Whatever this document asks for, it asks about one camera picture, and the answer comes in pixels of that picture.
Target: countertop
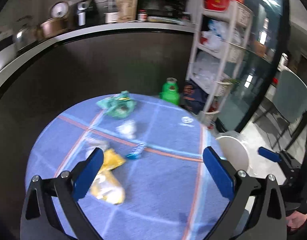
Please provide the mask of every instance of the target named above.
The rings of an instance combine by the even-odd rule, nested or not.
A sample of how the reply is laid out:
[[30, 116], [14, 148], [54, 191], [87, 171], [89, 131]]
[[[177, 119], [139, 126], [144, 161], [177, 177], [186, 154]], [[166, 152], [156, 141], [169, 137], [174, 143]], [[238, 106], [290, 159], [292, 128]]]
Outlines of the countertop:
[[129, 22], [129, 23], [114, 23], [114, 24], [104, 24], [104, 25], [97, 25], [93, 27], [83, 28], [74, 30], [68, 33], [61, 34], [59, 36], [50, 38], [49, 40], [44, 41], [43, 43], [38, 44], [34, 48], [28, 50], [24, 54], [20, 55], [19, 57], [15, 58], [12, 62], [6, 65], [4, 68], [0, 70], [0, 87], [2, 84], [16, 71], [18, 70], [23, 64], [29, 61], [38, 53], [42, 52], [44, 49], [54, 45], [59, 41], [65, 41], [74, 37], [90, 34], [90, 33], [97, 33], [97, 32], [105, 32], [105, 31], [112, 31], [112, 30], [127, 30], [127, 29], [157, 29], [157, 30], [168, 30], [168, 31], [180, 31], [180, 32], [187, 32], [187, 33], [194, 33], [195, 29], [192, 27], [182, 26], [182, 25], [175, 25], [175, 24], [165, 24], [165, 23], [149, 23], [149, 22]]

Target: basket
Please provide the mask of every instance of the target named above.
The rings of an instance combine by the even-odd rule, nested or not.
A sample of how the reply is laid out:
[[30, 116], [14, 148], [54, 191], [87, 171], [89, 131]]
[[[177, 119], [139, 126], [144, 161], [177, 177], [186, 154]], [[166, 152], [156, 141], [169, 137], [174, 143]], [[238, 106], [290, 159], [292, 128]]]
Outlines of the basket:
[[219, 111], [207, 112], [200, 111], [198, 114], [198, 120], [204, 124], [205, 126], [209, 126], [211, 121], [213, 121], [214, 117], [219, 114]]
[[232, 83], [229, 83], [229, 82], [217, 82], [217, 81], [215, 82], [218, 84], [218, 88], [215, 93], [215, 97], [222, 96], [227, 91], [227, 89], [232, 85]]

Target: cardboard box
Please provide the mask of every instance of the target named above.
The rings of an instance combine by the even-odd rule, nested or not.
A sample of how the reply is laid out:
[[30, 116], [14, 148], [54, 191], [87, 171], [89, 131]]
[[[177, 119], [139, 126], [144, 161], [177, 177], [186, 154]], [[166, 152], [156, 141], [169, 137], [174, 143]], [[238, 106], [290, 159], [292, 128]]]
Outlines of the cardboard box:
[[116, 0], [119, 11], [119, 23], [134, 21], [136, 17], [138, 0]]

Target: dark blue bag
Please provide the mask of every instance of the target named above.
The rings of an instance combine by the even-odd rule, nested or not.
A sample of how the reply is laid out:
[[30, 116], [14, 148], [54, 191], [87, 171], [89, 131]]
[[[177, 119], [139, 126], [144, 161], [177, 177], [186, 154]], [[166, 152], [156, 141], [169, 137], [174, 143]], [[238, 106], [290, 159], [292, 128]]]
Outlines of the dark blue bag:
[[194, 114], [199, 114], [199, 112], [204, 109], [207, 97], [208, 94], [205, 93], [195, 82], [192, 80], [185, 82], [183, 102], [188, 111], [193, 112]]

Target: yellow chip bag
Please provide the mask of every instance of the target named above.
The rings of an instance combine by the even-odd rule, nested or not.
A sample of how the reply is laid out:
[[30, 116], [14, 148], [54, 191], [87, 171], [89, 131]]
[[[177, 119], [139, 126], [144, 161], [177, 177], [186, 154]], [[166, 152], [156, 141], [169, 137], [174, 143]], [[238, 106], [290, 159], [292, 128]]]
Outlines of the yellow chip bag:
[[90, 187], [90, 193], [97, 199], [111, 204], [121, 204], [125, 200], [125, 190], [111, 171], [98, 172]]
[[125, 159], [117, 154], [112, 148], [106, 150], [103, 155], [103, 164], [98, 174], [105, 170], [113, 170], [126, 162]]

